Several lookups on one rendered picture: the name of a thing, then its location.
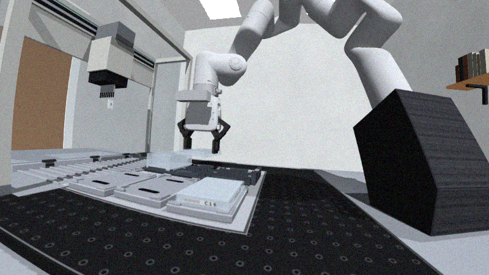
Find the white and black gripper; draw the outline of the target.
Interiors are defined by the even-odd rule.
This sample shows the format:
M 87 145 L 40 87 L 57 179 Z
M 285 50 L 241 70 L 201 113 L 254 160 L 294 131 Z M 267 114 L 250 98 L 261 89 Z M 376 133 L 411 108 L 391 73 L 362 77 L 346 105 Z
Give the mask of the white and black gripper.
M 186 129 L 184 129 L 184 124 Z M 219 129 L 217 129 L 217 125 L 219 125 Z M 223 129 L 219 133 L 221 125 Z M 230 128 L 230 125 L 221 119 L 221 102 L 214 95 L 211 95 L 210 102 L 188 102 L 186 118 L 181 120 L 177 126 L 184 137 L 184 149 L 191 149 L 191 135 L 194 131 L 211 132 L 214 137 L 212 154 L 218 153 L 220 140 Z

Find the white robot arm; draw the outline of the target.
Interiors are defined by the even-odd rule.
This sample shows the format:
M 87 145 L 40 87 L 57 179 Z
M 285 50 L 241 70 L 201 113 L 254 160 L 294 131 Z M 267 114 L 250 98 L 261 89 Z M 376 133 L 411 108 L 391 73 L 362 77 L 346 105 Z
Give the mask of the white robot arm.
M 262 39 L 295 28 L 302 5 L 308 16 L 337 39 L 344 38 L 366 12 L 345 43 L 344 51 L 355 66 L 370 105 L 375 108 L 394 89 L 410 90 L 392 55 L 381 49 L 402 24 L 401 14 L 384 0 L 279 0 L 279 16 L 269 0 L 257 0 L 227 54 L 211 51 L 196 56 L 192 90 L 176 91 L 179 102 L 210 102 L 224 86 L 234 85 L 246 72 L 247 61 Z M 201 90 L 196 90 L 201 89 Z

